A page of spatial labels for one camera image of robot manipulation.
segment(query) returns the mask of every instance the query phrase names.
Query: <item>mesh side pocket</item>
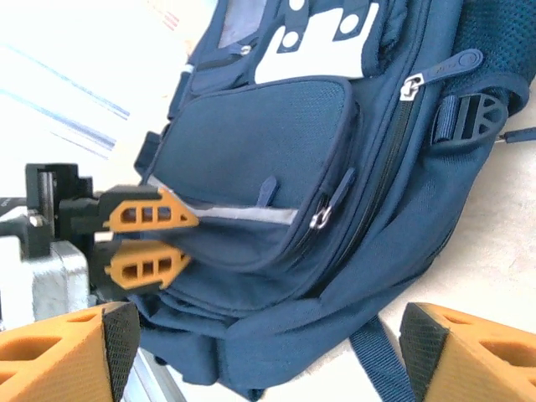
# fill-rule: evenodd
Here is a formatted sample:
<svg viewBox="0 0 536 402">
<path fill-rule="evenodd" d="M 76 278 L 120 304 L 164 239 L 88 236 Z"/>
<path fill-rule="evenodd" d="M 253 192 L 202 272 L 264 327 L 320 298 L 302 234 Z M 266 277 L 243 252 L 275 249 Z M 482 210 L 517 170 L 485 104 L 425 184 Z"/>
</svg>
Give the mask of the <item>mesh side pocket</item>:
<svg viewBox="0 0 536 402">
<path fill-rule="evenodd" d="M 447 93 L 461 91 L 484 79 L 501 73 L 516 74 L 528 84 L 536 75 L 536 2 L 534 0 L 470 0 L 466 1 L 458 27 L 453 53 L 478 48 L 484 55 L 483 65 L 473 74 L 452 79 Z M 510 111 L 512 93 L 500 87 L 489 88 Z"/>
</svg>

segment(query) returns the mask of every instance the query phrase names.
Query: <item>backpack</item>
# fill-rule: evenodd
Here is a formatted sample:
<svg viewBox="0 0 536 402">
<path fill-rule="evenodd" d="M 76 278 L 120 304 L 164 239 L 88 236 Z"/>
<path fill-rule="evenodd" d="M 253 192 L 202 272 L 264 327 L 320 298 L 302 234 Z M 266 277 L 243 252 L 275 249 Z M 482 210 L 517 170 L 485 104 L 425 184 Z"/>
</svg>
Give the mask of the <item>backpack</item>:
<svg viewBox="0 0 536 402">
<path fill-rule="evenodd" d="M 533 0 L 219 1 L 135 164 L 200 220 L 125 235 L 192 257 L 129 296 L 142 347 L 258 400 L 350 338 L 384 400 L 413 400 L 377 314 L 446 245 L 497 139 L 535 138 L 499 138 L 535 75 Z"/>
</svg>

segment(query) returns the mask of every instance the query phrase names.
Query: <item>plastic buckle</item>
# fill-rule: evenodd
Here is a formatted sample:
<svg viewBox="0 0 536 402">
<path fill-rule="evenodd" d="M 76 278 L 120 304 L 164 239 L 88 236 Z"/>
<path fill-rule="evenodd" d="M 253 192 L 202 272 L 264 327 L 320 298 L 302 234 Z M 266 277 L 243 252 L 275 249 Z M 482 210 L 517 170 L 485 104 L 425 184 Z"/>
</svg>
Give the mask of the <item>plastic buckle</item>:
<svg viewBox="0 0 536 402">
<path fill-rule="evenodd" d="M 457 109 L 457 115 L 441 116 L 440 108 L 434 121 L 432 144 L 448 142 L 452 146 L 479 142 L 484 137 L 497 137 L 508 119 L 508 108 L 499 99 L 486 94 L 460 96 L 456 105 L 450 104 L 448 109 L 449 114 Z M 451 121 L 452 118 L 455 124 L 445 130 L 441 121 Z"/>
</svg>

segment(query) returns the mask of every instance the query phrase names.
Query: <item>metal zipper slider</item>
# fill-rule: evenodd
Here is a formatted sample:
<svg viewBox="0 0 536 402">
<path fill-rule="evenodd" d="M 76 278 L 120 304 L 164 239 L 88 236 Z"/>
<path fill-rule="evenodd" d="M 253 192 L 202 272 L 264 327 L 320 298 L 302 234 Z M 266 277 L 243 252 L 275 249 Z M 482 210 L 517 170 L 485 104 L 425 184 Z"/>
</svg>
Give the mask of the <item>metal zipper slider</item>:
<svg viewBox="0 0 536 402">
<path fill-rule="evenodd" d="M 346 197 L 348 190 L 352 187 L 353 181 L 355 180 L 355 169 L 353 167 L 344 173 L 341 183 L 337 186 L 335 193 L 329 199 L 327 206 L 320 209 L 316 214 L 312 216 L 311 223 L 309 227 L 311 229 L 320 230 L 323 229 L 329 219 L 332 216 L 333 211 L 341 204 L 341 202 Z"/>
<path fill-rule="evenodd" d="M 400 100 L 414 101 L 422 85 L 470 73 L 478 68 L 482 61 L 484 55 L 478 49 L 468 49 L 455 54 L 434 67 L 406 78 L 400 90 Z"/>
</svg>

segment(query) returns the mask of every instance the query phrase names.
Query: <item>gray reflective trim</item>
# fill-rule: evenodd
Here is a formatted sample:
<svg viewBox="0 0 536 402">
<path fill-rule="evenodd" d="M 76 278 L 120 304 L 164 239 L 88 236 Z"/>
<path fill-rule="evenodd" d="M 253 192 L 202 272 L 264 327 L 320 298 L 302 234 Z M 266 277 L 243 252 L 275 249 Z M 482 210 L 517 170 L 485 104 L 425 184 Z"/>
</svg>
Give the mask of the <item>gray reflective trim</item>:
<svg viewBox="0 0 536 402">
<path fill-rule="evenodd" d="M 154 187 L 166 188 L 170 192 L 173 192 L 170 188 L 168 188 L 168 186 L 152 175 L 147 180 L 147 184 Z M 278 209 L 267 207 L 226 207 L 209 205 L 207 208 L 200 208 L 189 205 L 182 199 L 181 202 L 198 218 L 243 219 L 252 220 L 255 222 L 266 222 L 269 224 L 290 225 L 292 222 L 294 222 L 294 218 L 298 213 L 297 209 Z"/>
</svg>

